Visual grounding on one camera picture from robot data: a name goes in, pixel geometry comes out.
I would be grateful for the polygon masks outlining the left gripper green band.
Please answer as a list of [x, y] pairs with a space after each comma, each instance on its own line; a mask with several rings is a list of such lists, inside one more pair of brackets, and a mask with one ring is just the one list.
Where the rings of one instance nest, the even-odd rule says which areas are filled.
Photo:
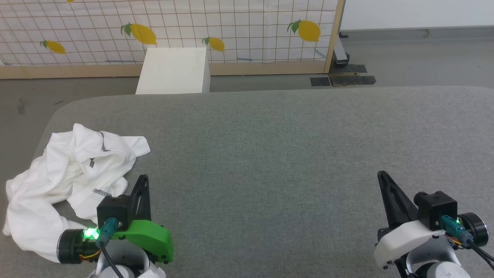
[[108, 236], [107, 229], [67, 229], [57, 244], [57, 259], [62, 264], [95, 262], [103, 257], [100, 244], [105, 243], [110, 252], [110, 244], [128, 241], [144, 251], [152, 262], [168, 264], [174, 260], [174, 247], [171, 233], [164, 227], [151, 222], [151, 200], [149, 178], [140, 175], [131, 192], [131, 215], [134, 217], [128, 229], [114, 231]]

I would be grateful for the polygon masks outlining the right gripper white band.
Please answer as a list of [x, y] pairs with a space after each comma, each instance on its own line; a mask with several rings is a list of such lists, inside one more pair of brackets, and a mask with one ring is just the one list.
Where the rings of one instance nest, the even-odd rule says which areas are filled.
[[418, 219], [418, 208], [386, 171], [377, 173], [390, 229], [378, 232], [374, 259], [378, 267], [398, 270], [462, 270], [456, 250], [473, 250], [485, 262], [483, 250], [489, 235], [484, 222], [474, 213], [456, 218], [442, 216], [432, 231]]

